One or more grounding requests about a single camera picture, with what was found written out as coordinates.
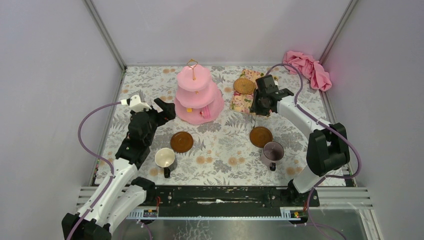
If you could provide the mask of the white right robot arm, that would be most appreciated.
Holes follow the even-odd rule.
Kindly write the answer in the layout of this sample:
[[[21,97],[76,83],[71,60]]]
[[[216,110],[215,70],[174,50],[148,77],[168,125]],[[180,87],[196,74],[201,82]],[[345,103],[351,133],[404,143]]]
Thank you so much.
[[[289,120],[308,138],[306,163],[303,171],[289,183],[287,201],[293,206],[301,205],[312,189],[324,176],[350,161],[350,151],[345,142],[346,128],[318,119],[297,101],[296,95],[287,88],[279,89],[273,76],[268,74],[256,79],[250,111],[260,116],[276,113]]]

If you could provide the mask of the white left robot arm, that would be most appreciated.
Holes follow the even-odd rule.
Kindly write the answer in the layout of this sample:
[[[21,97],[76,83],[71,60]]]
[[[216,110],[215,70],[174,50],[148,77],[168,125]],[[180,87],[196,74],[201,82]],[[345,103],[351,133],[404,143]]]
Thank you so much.
[[[104,159],[110,173],[76,213],[67,213],[62,219],[66,240],[110,240],[132,210],[154,202],[155,183],[136,175],[150,154],[157,128],[176,118],[174,103],[160,98],[154,102],[161,111],[142,102],[137,94],[119,101],[120,105],[130,109],[128,131],[115,160]]]

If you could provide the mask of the pink cake slice toy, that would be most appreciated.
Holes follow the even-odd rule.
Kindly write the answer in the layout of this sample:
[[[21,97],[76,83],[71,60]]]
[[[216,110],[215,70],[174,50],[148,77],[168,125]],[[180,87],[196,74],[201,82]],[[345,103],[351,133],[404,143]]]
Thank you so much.
[[[200,116],[203,119],[209,119],[211,117],[210,111],[206,108],[203,108],[200,112],[199,112]]]

